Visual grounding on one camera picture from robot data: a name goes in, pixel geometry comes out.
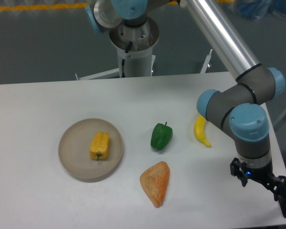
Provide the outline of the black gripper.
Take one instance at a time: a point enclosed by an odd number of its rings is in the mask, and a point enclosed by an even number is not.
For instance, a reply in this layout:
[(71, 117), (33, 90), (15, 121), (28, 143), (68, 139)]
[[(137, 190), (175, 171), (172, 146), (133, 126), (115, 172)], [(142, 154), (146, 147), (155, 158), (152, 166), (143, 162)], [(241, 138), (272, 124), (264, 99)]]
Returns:
[(274, 194), (274, 201), (279, 203), (282, 215), (286, 218), (286, 176), (274, 176), (272, 161), (260, 168), (251, 168), (246, 162), (241, 163), (234, 158), (230, 163), (230, 174), (240, 180), (242, 187), (248, 179), (260, 184), (269, 184), (269, 190)]

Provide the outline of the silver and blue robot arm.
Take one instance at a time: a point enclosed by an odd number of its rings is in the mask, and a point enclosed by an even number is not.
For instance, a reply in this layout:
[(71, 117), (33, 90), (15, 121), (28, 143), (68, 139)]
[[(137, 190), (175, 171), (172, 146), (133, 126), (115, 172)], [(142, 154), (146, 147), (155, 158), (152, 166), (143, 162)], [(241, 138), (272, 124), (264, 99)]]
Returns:
[[(165, 4), (164, 0), (94, 0), (86, 6), (94, 31), (109, 32), (122, 78), (152, 75), (152, 48), (159, 29), (147, 14)], [(189, 10), (236, 81), (224, 92), (203, 92), (197, 101), (199, 114), (234, 140), (238, 156), (230, 164), (231, 175), (243, 186), (251, 179), (270, 190), (286, 218), (286, 177), (272, 172), (269, 122), (261, 107), (283, 92), (284, 76), (260, 63), (214, 0), (178, 4)]]

